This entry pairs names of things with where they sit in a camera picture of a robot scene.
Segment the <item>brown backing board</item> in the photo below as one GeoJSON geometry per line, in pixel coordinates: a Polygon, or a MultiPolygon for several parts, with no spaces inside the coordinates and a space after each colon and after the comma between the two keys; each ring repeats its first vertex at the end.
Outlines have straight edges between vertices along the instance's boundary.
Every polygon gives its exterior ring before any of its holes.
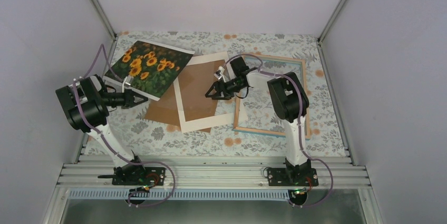
{"type": "Polygon", "coordinates": [[[216,78],[214,72],[224,60],[202,61],[186,66],[160,100],[151,102],[145,119],[178,126],[182,133],[206,131],[233,123],[234,106],[230,102],[222,112],[218,101],[205,97],[216,78]]]}

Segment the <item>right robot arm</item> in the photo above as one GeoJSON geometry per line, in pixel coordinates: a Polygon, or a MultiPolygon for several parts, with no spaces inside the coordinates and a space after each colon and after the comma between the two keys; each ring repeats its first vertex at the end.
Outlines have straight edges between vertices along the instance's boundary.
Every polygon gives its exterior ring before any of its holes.
{"type": "Polygon", "coordinates": [[[297,186],[310,171],[310,157],[304,150],[305,122],[309,99],[296,73],[270,73],[262,65],[249,67],[242,55],[230,58],[231,78],[224,76],[225,67],[215,71],[217,79],[205,97],[213,100],[230,100],[241,90],[260,89],[268,91],[277,117],[281,120],[287,140],[285,177],[289,184],[297,186]]]}

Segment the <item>sunflower photo print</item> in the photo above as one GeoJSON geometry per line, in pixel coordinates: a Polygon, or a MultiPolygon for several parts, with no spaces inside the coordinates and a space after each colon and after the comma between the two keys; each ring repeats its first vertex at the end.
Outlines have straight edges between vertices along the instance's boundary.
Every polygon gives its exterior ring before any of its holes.
{"type": "Polygon", "coordinates": [[[121,87],[124,79],[133,78],[126,89],[158,101],[194,54],[195,51],[138,40],[111,66],[103,79],[121,87]]]}

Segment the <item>white mat board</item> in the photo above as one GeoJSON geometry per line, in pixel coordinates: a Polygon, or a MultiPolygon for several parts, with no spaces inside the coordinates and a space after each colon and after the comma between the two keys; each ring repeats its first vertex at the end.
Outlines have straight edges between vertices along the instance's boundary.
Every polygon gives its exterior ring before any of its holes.
{"type": "Polygon", "coordinates": [[[200,131],[233,124],[235,117],[246,121],[248,115],[242,104],[212,100],[205,93],[216,80],[214,72],[225,60],[227,52],[193,56],[186,68],[173,83],[182,133],[200,131]]]}

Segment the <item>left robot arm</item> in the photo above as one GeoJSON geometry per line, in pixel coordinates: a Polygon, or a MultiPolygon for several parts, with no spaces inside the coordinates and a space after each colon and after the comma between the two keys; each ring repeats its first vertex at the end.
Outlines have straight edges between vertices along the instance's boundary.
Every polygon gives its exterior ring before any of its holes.
{"type": "Polygon", "coordinates": [[[71,85],[55,91],[67,121],[75,130],[80,130],[97,140],[114,163],[114,173],[125,175],[133,184],[141,184],[147,177],[140,158],[125,147],[112,132],[108,123],[109,108],[129,109],[149,99],[131,89],[109,92],[101,77],[92,75],[75,79],[71,85]]]}

